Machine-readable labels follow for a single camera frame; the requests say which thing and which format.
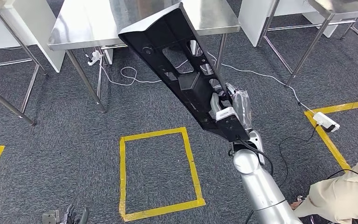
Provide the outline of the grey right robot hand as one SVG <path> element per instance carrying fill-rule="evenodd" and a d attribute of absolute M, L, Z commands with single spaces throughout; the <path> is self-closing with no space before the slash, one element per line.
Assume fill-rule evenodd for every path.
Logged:
<path fill-rule="evenodd" d="M 234 121 L 239 121 L 246 132 L 252 131 L 251 105 L 247 91 L 240 90 L 230 83 L 225 83 L 228 90 L 228 96 L 232 99 L 232 106 L 225 109 L 219 105 L 220 98 L 224 91 L 220 84 L 213 88 L 218 92 L 212 94 L 210 100 L 211 115 L 217 121 L 223 119 L 234 118 Z"/>

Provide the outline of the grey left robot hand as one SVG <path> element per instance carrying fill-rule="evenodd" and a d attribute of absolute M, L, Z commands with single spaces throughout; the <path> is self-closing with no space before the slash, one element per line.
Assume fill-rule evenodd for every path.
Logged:
<path fill-rule="evenodd" d="M 90 210 L 88 207 L 83 209 L 82 215 L 80 218 L 76 219 L 76 212 L 74 204 L 70 204 L 66 209 L 63 220 L 60 220 L 59 215 L 56 215 L 57 224 L 86 224 L 89 218 Z"/>

